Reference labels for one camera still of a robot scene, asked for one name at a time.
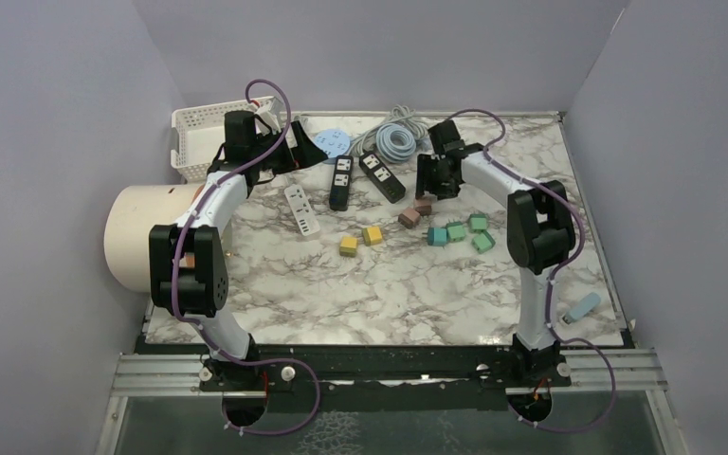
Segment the blue round power socket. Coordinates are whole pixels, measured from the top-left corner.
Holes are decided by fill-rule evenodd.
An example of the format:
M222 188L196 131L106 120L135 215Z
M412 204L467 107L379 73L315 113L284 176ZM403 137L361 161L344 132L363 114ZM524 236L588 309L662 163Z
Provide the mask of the blue round power socket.
M340 129L325 129L318 132L313 142L329 159L346 155L351 147L351 138Z

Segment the pink plug adapter round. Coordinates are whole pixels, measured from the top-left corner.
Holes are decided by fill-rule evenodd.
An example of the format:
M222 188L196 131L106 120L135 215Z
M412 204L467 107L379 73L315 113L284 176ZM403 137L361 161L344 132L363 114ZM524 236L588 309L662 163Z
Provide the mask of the pink plug adapter round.
M422 215L414 208L405 208L397 218L404 228L415 228L419 225Z

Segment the white power strip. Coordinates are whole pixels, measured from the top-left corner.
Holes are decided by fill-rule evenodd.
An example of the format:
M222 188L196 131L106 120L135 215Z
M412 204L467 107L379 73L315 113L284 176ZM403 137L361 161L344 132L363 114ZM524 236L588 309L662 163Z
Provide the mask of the white power strip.
M302 237L317 237L320 233L319 221L303 187L293 184L286 187L283 193Z

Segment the black power strip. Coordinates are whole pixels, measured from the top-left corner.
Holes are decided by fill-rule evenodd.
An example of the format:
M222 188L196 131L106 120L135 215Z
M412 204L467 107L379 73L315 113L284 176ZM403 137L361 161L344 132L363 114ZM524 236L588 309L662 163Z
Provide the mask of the black power strip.
M359 167L390 203L395 204L405 197L405 186L376 154L362 155Z
M328 197L328 205L331 210L346 211L348 209L353 163L354 160L348 155L340 155L336 158Z

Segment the teal plug adapter round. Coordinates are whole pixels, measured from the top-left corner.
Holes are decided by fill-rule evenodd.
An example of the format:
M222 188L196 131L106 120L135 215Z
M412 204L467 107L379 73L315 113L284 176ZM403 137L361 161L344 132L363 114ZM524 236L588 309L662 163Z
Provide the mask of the teal plug adapter round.
M448 232L444 227L429 227L427 244L429 246L445 246L448 243Z

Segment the green plug adapter white strip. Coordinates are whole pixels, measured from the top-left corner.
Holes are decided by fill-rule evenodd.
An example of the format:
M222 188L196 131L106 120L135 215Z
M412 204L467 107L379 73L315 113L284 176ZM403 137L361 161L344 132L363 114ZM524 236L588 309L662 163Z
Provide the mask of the green plug adapter white strip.
M489 251L495 246L495 244L495 239L487 230L478 232L471 240L471 245L479 254Z

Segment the yellow plug adapter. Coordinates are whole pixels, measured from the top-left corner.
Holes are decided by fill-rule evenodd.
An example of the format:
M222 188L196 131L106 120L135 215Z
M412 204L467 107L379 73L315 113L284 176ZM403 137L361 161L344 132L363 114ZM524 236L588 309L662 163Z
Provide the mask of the yellow plug adapter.
M362 236L366 246L374 246L383 242L383 234L378 226L364 227Z
M355 257L358 239L355 236L343 236L339 242L338 253L342 257Z

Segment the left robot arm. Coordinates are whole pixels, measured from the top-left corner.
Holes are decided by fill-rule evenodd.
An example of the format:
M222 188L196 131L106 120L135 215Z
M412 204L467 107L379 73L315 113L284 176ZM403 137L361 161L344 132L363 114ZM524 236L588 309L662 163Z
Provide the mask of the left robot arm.
M260 114L230 111L224 115L224 133L206 181L186 212L149 232L150 291L155 306L196 328L211 356L226 361L227 381L244 390L259 380L262 361L252 335L226 307L223 237L262 171L291 173L319 164L327 155L297 120L278 130Z

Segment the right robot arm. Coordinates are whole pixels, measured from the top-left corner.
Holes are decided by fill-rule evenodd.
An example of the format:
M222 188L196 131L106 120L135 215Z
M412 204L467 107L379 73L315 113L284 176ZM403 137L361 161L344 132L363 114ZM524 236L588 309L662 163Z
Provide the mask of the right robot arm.
M416 194L439 200L463 185L483 191L506 211L506 245L519 267L519 325L510 348L509 373L531 386L560 361L555 333L555 276L576 246L572 207L557 180L538 182L500 164L479 143L467 144L454 121L428 130L432 152L417 158Z

